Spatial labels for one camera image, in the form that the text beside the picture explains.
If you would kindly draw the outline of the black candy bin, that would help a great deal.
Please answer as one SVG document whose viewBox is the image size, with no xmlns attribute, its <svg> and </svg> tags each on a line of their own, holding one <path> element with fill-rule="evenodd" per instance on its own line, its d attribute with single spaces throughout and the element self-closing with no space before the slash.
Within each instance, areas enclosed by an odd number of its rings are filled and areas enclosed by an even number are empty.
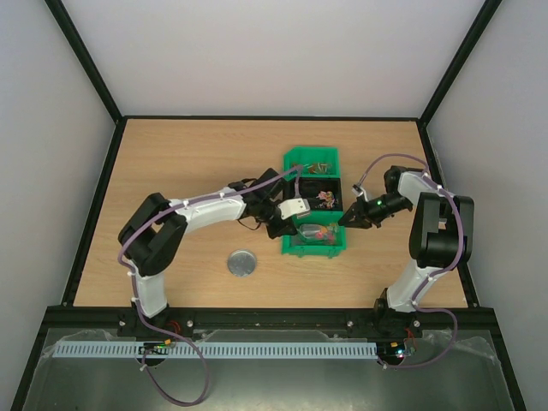
<svg viewBox="0 0 548 411">
<path fill-rule="evenodd" d="M 306 200 L 312 211 L 343 211 L 342 184 L 336 178 L 296 177 L 283 179 L 283 198 L 300 197 Z"/>
</svg>

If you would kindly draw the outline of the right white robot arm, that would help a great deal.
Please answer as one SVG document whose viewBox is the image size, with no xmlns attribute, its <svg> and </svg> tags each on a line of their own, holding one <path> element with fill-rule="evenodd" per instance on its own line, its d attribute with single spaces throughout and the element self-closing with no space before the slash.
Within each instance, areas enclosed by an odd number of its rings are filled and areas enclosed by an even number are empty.
<svg viewBox="0 0 548 411">
<path fill-rule="evenodd" d="M 410 261 L 375 301 L 372 327 L 389 336 L 413 323 L 413 313 L 435 282 L 468 262 L 474 233 L 474 201 L 445 190 L 425 170 L 392 166 L 384 173 L 385 194 L 372 200 L 358 188 L 356 201 L 338 220 L 352 229 L 379 228 L 396 213 L 414 212 L 408 240 Z"/>
</svg>

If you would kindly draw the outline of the green candy bin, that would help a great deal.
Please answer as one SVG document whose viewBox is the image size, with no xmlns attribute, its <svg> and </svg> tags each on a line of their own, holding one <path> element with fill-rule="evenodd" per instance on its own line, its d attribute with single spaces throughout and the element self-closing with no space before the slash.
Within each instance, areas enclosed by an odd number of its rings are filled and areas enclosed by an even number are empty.
<svg viewBox="0 0 548 411">
<path fill-rule="evenodd" d="M 303 176 L 339 178 L 338 149 L 331 146 L 295 146 L 283 155 L 283 169 L 302 165 Z"/>
<path fill-rule="evenodd" d="M 297 233 L 282 238 L 282 254 L 299 258 L 335 258 L 347 249 L 345 228 L 338 224 L 341 211 L 312 211 L 306 217 L 293 217 Z"/>
</svg>

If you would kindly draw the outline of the silver metal scoop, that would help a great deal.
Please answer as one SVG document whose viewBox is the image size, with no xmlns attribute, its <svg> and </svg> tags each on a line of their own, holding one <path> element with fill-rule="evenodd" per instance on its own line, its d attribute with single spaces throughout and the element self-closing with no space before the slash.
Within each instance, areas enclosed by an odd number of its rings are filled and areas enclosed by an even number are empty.
<svg viewBox="0 0 548 411">
<path fill-rule="evenodd" d="M 297 235 L 304 242 L 319 242 L 329 239 L 326 226 L 316 223 L 304 223 L 297 229 Z"/>
</svg>

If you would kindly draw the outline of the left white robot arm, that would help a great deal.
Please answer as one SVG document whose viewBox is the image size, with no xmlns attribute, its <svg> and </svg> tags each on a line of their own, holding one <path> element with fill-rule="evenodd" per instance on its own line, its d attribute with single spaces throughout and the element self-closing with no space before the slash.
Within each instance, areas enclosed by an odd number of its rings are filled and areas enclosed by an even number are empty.
<svg viewBox="0 0 548 411">
<path fill-rule="evenodd" d="M 120 265 L 128 268 L 132 303 L 142 321 L 168 307 L 164 272 L 174 260 L 183 236 L 210 225 L 251 217 L 276 239 L 295 235 L 293 218 L 310 211 L 301 197 L 302 165 L 279 174 L 268 169 L 259 179 L 233 182 L 217 192 L 168 200 L 146 197 L 118 235 Z"/>
</svg>

